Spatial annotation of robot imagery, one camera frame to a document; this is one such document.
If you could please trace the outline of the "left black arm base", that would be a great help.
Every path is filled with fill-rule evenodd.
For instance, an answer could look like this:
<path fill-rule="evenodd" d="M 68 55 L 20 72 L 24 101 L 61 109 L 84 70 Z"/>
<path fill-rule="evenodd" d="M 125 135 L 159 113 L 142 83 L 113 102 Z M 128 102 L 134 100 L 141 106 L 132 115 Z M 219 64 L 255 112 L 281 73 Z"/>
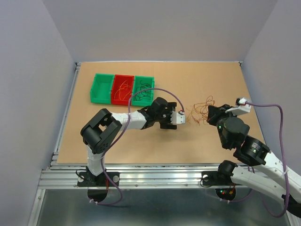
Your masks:
<path fill-rule="evenodd" d="M 116 184 L 119 185 L 119 172 L 107 172 L 109 178 Z M 77 186 L 78 187 L 106 187 L 113 186 L 112 182 L 108 180 L 104 173 L 101 173 L 99 176 L 94 176 L 89 171 L 77 172 L 78 176 Z"/>

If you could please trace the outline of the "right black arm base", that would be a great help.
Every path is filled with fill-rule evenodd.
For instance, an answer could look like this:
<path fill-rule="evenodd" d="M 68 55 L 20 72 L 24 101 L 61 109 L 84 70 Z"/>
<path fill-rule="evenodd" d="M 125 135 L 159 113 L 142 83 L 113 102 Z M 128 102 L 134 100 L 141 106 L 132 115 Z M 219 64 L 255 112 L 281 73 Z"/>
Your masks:
<path fill-rule="evenodd" d="M 224 160 L 215 171 L 202 171 L 202 177 L 199 185 L 203 188 L 212 186 L 233 186 L 235 183 L 232 178 L 243 173 L 244 168 L 239 167 L 236 163 Z"/>

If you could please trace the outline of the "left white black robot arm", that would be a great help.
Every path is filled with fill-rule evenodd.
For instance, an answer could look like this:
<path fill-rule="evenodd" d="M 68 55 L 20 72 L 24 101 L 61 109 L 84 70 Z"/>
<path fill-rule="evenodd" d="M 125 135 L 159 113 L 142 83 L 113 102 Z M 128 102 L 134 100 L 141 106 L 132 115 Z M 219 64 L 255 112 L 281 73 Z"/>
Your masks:
<path fill-rule="evenodd" d="M 158 97 L 151 105 L 131 113 L 111 113 L 106 108 L 101 109 L 80 131 L 87 146 L 88 180 L 95 186 L 104 182 L 103 154 L 120 131 L 147 129 L 156 122 L 161 129 L 177 129 L 178 124 L 184 124 L 184 112 L 177 112 L 175 108 L 176 102 Z"/>

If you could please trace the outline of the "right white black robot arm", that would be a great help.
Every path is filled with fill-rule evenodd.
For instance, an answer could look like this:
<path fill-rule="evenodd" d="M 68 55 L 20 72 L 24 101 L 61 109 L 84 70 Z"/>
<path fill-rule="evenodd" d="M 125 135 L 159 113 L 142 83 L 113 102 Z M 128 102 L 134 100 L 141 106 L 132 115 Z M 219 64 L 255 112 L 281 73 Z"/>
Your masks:
<path fill-rule="evenodd" d="M 278 159 L 266 144 L 250 136 L 250 127 L 239 118 L 240 115 L 249 113 L 253 106 L 254 104 L 245 98 L 238 98 L 235 107 L 210 105 L 207 123 L 217 128 L 222 148 L 234 149 L 235 158 L 265 176 L 249 172 L 234 162 L 224 160 L 216 172 L 208 175 L 205 183 L 213 186 L 247 186 L 284 204 L 284 209 L 278 217 L 286 212 L 300 217 L 300 175 L 287 166 L 284 156 Z"/>

